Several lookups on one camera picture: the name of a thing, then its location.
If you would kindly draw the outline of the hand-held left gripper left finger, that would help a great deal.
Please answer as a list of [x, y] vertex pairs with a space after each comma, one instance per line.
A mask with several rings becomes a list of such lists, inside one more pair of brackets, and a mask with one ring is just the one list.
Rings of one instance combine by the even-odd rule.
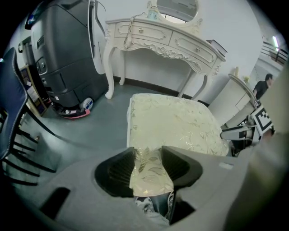
[[94, 171], [94, 178], [101, 189], [112, 197], [132, 198], [131, 174], [135, 167], [134, 148], [130, 147], [101, 162]]

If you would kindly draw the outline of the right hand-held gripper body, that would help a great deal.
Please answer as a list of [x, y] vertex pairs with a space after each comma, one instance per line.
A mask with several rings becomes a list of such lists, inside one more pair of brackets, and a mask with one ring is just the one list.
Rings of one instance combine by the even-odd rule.
[[221, 139], [233, 141], [249, 140], [252, 145], [255, 145], [272, 126], [273, 123], [267, 111], [263, 106], [260, 106], [247, 116], [245, 125], [224, 129], [220, 137]]

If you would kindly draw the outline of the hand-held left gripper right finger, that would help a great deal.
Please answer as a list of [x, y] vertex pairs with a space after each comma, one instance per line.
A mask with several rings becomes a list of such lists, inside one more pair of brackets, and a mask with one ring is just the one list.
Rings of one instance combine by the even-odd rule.
[[161, 158], [175, 191], [192, 186], [203, 174], [203, 167], [198, 161], [168, 146], [162, 146]]

